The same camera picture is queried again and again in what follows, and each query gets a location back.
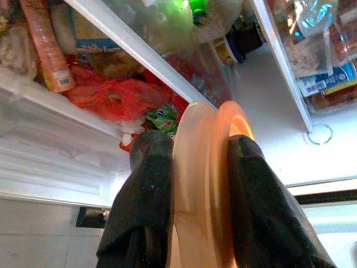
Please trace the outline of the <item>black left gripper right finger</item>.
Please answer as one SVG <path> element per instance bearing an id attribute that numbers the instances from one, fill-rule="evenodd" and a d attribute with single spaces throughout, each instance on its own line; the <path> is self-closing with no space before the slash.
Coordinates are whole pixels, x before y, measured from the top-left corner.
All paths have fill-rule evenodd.
<path id="1" fill-rule="evenodd" d="M 335 267 L 298 201 L 251 138 L 230 137 L 228 178 L 238 267 Z"/>

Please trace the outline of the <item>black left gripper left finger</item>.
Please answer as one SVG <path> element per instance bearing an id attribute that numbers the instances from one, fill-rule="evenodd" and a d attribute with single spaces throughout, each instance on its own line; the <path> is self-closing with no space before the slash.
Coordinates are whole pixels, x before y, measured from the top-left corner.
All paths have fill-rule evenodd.
<path id="1" fill-rule="evenodd" d="M 117 194 L 97 267 L 166 267 L 172 234 L 173 140 L 149 130 L 129 152 L 131 174 Z"/>

